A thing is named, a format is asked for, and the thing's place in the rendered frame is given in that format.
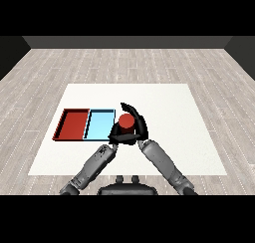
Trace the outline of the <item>dark grey robot body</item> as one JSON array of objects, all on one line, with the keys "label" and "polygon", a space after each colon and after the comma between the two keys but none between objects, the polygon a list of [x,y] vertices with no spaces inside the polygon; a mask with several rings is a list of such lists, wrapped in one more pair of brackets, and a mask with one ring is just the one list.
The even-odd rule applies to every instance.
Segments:
[{"label": "dark grey robot body", "polygon": [[157,195],[154,187],[141,184],[137,175],[131,177],[131,183],[124,183],[124,177],[118,175],[116,182],[101,187],[98,195]]}]

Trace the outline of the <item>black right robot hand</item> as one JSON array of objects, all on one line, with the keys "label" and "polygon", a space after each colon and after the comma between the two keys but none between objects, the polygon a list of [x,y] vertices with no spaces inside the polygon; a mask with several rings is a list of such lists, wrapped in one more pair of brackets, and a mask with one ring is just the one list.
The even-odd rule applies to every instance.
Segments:
[{"label": "black right robot hand", "polygon": [[134,117],[134,129],[135,129],[135,136],[137,140],[146,140],[148,139],[148,130],[147,125],[144,120],[144,117],[141,116],[137,110],[126,103],[121,103],[122,109],[125,112],[128,112]]}]

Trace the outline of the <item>shallow red open box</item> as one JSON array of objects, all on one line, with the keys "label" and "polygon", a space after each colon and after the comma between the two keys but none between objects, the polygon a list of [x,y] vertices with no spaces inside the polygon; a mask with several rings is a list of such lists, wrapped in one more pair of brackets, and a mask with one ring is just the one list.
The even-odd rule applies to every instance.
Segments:
[{"label": "shallow red open box", "polygon": [[83,141],[89,111],[89,109],[64,109],[53,140]]}]

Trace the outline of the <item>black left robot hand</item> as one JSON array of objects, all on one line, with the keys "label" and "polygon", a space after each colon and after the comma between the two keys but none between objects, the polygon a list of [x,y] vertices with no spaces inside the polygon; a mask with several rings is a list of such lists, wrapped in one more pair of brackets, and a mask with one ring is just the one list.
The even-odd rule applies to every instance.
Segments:
[{"label": "black left robot hand", "polygon": [[139,134],[122,133],[120,125],[116,122],[110,132],[110,144],[129,144],[134,145],[139,138]]}]

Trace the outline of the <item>shallow light blue open box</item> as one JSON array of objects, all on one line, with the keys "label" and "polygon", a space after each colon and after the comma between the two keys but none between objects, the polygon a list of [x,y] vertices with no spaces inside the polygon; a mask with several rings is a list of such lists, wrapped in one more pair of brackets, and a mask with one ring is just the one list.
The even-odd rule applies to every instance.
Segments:
[{"label": "shallow light blue open box", "polygon": [[108,141],[115,117],[114,109],[91,109],[84,130],[84,141]]}]

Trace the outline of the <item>small red can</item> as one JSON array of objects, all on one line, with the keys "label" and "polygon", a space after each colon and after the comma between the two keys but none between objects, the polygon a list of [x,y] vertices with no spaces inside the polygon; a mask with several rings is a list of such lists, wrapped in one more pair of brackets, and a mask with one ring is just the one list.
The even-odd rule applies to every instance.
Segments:
[{"label": "small red can", "polygon": [[119,125],[122,133],[134,133],[134,117],[131,114],[122,114]]}]

